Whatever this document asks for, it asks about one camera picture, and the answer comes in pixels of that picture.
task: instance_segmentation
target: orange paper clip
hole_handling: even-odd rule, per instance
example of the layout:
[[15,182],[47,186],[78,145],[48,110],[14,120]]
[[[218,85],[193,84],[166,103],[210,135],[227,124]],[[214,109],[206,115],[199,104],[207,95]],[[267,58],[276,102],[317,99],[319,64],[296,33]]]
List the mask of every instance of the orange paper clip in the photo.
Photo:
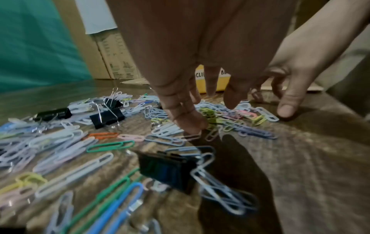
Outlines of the orange paper clip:
[[93,136],[93,137],[95,137],[95,139],[102,140],[102,139],[107,139],[107,138],[117,138],[118,135],[119,135],[119,133],[109,133],[109,132],[106,132],[106,133],[90,133],[89,135],[86,136],[86,138]]

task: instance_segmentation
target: white paper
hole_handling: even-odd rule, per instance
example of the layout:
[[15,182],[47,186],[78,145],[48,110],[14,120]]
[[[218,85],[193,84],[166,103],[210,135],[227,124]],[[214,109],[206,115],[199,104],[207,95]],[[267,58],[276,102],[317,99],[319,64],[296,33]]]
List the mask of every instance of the white paper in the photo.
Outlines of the white paper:
[[117,28],[105,0],[76,0],[86,34]]

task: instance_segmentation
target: hand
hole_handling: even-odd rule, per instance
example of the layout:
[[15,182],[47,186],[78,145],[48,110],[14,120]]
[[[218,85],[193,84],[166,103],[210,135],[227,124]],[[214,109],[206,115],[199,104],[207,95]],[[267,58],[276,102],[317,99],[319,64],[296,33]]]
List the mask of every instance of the hand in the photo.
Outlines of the hand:
[[208,125],[195,68],[204,65],[207,93],[220,67],[232,75],[224,101],[234,108],[267,67],[286,35],[296,0],[107,0],[141,73],[171,120],[189,133]]
[[[291,117],[302,103],[310,84],[363,30],[369,12],[369,0],[335,0],[326,4],[283,40],[266,70],[266,76],[252,87],[254,99],[263,101],[261,85],[272,76],[272,91],[281,99],[278,115]],[[283,92],[282,83],[288,76],[289,85]]]

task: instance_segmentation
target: teal fabric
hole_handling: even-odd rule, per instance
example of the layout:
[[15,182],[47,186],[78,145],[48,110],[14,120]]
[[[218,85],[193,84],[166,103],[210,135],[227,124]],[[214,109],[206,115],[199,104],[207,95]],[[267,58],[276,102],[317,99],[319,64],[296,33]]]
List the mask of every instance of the teal fabric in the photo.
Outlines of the teal fabric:
[[91,79],[51,0],[0,1],[0,93]]

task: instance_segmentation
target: wooden table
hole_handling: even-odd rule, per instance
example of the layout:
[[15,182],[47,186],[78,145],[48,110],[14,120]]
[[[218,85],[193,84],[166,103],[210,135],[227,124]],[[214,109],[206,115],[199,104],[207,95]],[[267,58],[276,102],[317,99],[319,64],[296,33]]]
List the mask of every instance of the wooden table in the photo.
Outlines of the wooden table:
[[[2,94],[0,124],[9,117],[23,118],[65,107],[72,101],[110,95],[115,85],[111,81],[87,81]],[[127,86],[118,82],[117,85],[123,93],[134,96],[151,93],[148,86]],[[276,113],[276,97],[271,92],[263,95],[266,103],[252,103],[252,106],[263,106]],[[221,100],[222,95],[219,94],[212,102]],[[81,128],[93,129],[90,126]],[[154,205],[144,203],[141,212],[144,214],[146,209],[155,206],[153,215],[160,222],[164,234],[370,233],[368,123],[321,93],[308,94],[295,119],[264,123],[261,128],[273,131],[279,138],[242,138],[231,132],[222,134],[210,144],[217,149],[217,156],[209,172],[232,188],[254,193],[261,203],[257,215],[230,215],[218,204],[202,200],[197,189],[189,196],[175,190],[157,196],[154,199],[157,202]],[[119,130],[105,128],[98,132],[108,130],[144,135],[150,132],[150,122],[138,114],[124,120]],[[194,144],[208,143],[200,140]],[[163,149],[163,146],[156,145],[145,147]],[[135,157],[120,151],[113,153],[115,157],[109,164],[68,187],[75,192],[75,214],[98,192],[138,166]],[[46,179],[50,180],[101,154],[86,153],[48,174]],[[37,160],[31,162],[26,171],[31,171]],[[42,233],[56,200],[66,190],[26,209],[12,224],[27,223],[29,233]],[[124,225],[119,233],[138,232]]]

